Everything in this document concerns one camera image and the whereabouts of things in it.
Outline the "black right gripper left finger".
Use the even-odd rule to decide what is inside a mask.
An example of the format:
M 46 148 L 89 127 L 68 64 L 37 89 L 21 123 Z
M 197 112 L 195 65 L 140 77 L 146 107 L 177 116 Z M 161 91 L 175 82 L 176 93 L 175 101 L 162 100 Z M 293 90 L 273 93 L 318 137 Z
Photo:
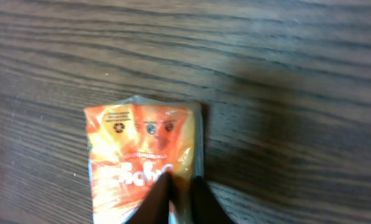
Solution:
M 162 174 L 126 224 L 168 224 L 170 173 Z

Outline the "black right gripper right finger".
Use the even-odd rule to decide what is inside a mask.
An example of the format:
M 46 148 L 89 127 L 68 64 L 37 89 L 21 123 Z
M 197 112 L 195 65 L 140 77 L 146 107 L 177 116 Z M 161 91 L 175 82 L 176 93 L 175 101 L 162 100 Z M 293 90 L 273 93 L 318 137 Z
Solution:
M 234 224 L 202 176 L 191 183 L 191 210 L 195 224 Z

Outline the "small orange box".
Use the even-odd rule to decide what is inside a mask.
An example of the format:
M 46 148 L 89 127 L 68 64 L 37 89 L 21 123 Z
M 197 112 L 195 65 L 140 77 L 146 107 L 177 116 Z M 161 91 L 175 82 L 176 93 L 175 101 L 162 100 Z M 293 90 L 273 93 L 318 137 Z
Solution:
M 191 223 L 190 182 L 204 174 L 203 118 L 195 101 L 132 96 L 84 110 L 95 223 L 125 223 L 169 172 L 170 223 Z

